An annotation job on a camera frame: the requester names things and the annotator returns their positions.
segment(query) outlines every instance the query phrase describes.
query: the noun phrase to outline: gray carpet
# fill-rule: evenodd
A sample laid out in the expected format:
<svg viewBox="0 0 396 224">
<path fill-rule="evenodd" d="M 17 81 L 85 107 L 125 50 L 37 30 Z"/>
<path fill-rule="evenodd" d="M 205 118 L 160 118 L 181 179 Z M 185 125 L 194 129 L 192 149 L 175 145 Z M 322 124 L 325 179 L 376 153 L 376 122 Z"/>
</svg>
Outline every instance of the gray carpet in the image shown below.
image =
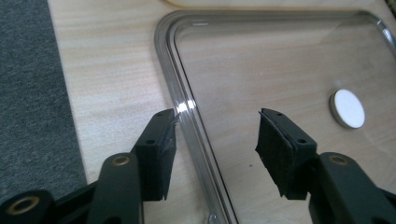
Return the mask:
<svg viewBox="0 0 396 224">
<path fill-rule="evenodd" d="M 0 2 L 0 203 L 86 185 L 45 0 Z"/>
</svg>

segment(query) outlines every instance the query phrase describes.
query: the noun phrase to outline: clear plastic tray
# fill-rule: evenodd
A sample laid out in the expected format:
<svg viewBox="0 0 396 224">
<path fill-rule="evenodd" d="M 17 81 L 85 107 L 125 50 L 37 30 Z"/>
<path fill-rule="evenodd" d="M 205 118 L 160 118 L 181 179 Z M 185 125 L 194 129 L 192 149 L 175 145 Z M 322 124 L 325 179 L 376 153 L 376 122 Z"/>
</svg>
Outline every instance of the clear plastic tray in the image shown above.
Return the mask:
<svg viewBox="0 0 396 224">
<path fill-rule="evenodd" d="M 209 223 L 309 223 L 307 202 L 279 197 L 254 150 L 262 107 L 356 160 L 396 192 L 395 41 L 363 11 L 178 11 L 158 24 L 156 49 L 205 189 Z M 340 126 L 329 109 L 353 91 L 366 121 Z"/>
</svg>

